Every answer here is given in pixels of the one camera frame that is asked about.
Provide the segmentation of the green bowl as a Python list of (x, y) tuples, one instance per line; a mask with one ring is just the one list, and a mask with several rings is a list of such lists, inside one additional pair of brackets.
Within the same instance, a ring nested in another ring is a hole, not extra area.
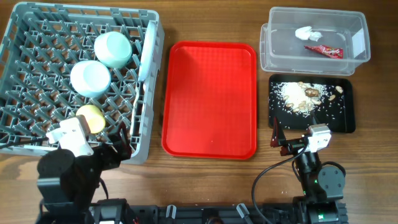
[(107, 32), (99, 35), (94, 42), (97, 59), (111, 68), (122, 68), (132, 56), (129, 39), (120, 32)]

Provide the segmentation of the white plastic spoon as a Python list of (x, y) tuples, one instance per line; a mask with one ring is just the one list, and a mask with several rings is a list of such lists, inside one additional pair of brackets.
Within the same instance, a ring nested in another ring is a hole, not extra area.
[(136, 128), (139, 127), (137, 121), (136, 121), (136, 114), (137, 114), (137, 104), (138, 104), (138, 100), (139, 100), (139, 95), (140, 95), (140, 90), (139, 87), (135, 88), (135, 97), (134, 97), (134, 101), (133, 101), (133, 108), (132, 108), (132, 116), (131, 116), (131, 127), (130, 127), (130, 136), (133, 137), (136, 132)]

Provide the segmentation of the light blue bowl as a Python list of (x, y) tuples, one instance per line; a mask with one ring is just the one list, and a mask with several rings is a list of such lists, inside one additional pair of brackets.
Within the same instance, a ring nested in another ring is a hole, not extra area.
[(95, 98), (102, 95), (111, 84), (108, 68), (96, 60), (76, 63), (70, 73), (74, 90), (82, 96)]

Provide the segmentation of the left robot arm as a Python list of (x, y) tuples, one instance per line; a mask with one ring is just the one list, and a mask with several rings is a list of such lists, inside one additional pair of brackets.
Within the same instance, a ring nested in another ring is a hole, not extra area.
[(131, 158), (126, 125), (121, 123), (109, 135), (111, 144), (102, 143), (90, 156), (78, 156), (68, 149), (44, 155), (37, 165), (37, 186), (43, 199), (37, 223), (135, 223), (134, 212), (125, 199), (92, 203), (95, 190), (102, 186), (104, 170), (118, 168)]

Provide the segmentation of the light blue plate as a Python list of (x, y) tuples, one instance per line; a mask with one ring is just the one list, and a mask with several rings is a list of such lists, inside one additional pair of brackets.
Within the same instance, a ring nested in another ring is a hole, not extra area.
[(152, 63), (152, 57), (154, 54), (155, 40), (157, 25), (154, 21), (149, 21), (144, 37), (144, 45), (142, 48), (142, 55), (139, 67), (138, 81), (144, 82), (150, 73), (150, 66)]

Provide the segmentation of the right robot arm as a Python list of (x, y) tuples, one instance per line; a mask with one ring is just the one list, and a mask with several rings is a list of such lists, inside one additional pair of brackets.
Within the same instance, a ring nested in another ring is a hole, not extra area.
[(301, 138), (286, 139), (274, 117), (272, 147), (280, 147), (281, 156), (292, 156), (296, 174), (307, 200), (323, 203), (343, 198), (346, 171), (336, 162), (321, 162), (318, 152), (328, 147), (331, 131), (326, 124), (313, 124)]

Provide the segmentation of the yellow plastic cup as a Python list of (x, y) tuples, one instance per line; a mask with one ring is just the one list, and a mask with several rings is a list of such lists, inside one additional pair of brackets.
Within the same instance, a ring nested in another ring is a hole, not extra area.
[(92, 134), (100, 133), (106, 125), (102, 112), (94, 105), (85, 105), (80, 107), (77, 110), (76, 115), (83, 115), (85, 117)]

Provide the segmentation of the red snack wrapper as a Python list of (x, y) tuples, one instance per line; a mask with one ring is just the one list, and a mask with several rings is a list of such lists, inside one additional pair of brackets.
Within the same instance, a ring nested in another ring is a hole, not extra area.
[(327, 45), (318, 45), (318, 46), (305, 45), (304, 48), (312, 52), (316, 52), (318, 54), (322, 54), (324, 56), (334, 59), (343, 59), (344, 55), (342, 48), (333, 48)]

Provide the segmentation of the rice and food scraps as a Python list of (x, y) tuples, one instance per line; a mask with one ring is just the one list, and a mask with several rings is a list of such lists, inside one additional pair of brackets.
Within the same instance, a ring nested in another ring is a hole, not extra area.
[(272, 82), (269, 93), (269, 119), (276, 116), (285, 129), (307, 129), (311, 114), (332, 131), (345, 130), (344, 91), (340, 86), (305, 83)]

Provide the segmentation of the white napkin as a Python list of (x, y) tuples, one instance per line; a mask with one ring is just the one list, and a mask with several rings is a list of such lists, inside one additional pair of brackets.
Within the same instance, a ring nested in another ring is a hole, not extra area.
[(301, 27), (295, 31), (296, 38), (300, 40), (312, 40), (317, 42), (323, 35), (318, 31), (312, 31), (311, 26)]

